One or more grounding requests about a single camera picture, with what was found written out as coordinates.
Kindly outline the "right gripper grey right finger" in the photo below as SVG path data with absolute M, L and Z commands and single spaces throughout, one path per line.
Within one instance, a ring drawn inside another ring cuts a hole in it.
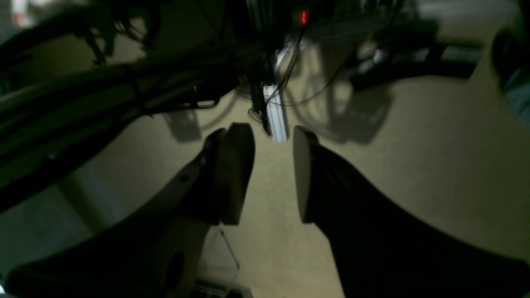
M 347 298 L 522 298 L 529 264 L 460 241 L 386 197 L 309 129 L 293 133 L 299 216 L 329 241 Z

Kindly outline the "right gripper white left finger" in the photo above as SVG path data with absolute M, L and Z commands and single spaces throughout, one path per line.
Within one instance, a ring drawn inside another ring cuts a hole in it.
M 212 132 L 150 201 L 93 238 L 10 271 L 17 298 L 188 298 L 207 234 L 238 225 L 254 165 L 248 123 Z

